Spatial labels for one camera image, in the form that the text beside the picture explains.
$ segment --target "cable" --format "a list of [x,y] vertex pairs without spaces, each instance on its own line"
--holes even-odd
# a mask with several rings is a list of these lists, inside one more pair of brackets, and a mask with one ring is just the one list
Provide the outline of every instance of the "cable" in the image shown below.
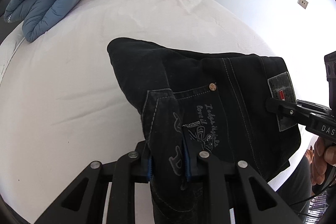
[[317,194],[315,194],[315,195],[313,195],[313,196],[311,196],[310,198],[306,198],[306,199],[304,199],[304,200],[302,200],[302,201],[299,201],[299,202],[296,202],[296,203],[293,203],[293,204],[290,204],[289,206],[293,206],[293,205],[297,205],[297,204],[300,204],[300,203],[303,203],[303,202],[306,202],[306,201],[308,201],[308,200],[311,200],[312,198],[315,198],[315,197],[317,197],[318,195],[320,195],[320,194],[322,194],[327,188],[329,188],[330,187],[330,185],[335,181],[335,179],[336,179],[336,175],[334,176],[334,178],[331,180],[331,182],[326,186],[326,187],[324,187],[319,193],[317,193]]
[[320,218],[320,216],[312,216],[312,215],[309,215],[309,214],[304,214],[304,213],[299,213],[299,212],[294,212],[294,213],[296,213],[298,215],[308,216],[310,218]]

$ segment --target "folded blue duvet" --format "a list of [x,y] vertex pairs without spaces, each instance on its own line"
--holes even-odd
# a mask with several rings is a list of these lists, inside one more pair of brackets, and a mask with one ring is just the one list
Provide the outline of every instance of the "folded blue duvet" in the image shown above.
[[57,24],[80,0],[11,0],[4,13],[6,22],[24,19],[23,34],[28,42]]

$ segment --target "mattress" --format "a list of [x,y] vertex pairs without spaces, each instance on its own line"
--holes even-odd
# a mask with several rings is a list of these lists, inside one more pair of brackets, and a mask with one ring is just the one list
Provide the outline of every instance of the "mattress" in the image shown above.
[[[33,43],[19,25],[0,45],[0,193],[33,223],[91,161],[107,163],[143,140],[106,51],[117,37],[197,52],[274,56],[214,0],[81,0]],[[269,184],[277,190],[298,165]],[[153,223],[149,185],[136,185],[137,223]]]

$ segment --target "gray pants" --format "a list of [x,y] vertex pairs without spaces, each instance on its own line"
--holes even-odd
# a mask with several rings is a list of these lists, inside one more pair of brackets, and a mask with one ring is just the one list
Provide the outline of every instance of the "gray pants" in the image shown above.
[[[293,204],[311,196],[311,181],[308,159],[304,156],[299,165],[286,180],[286,182],[277,190],[279,196],[288,204]],[[293,211],[299,213],[308,213],[310,201],[291,206]],[[306,216],[298,215],[303,223]]]

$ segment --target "electrical outlet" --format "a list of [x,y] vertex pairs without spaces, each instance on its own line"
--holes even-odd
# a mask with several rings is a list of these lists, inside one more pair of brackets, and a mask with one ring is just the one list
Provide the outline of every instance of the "electrical outlet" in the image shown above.
[[298,2],[303,8],[307,8],[308,1],[307,0],[298,0]]

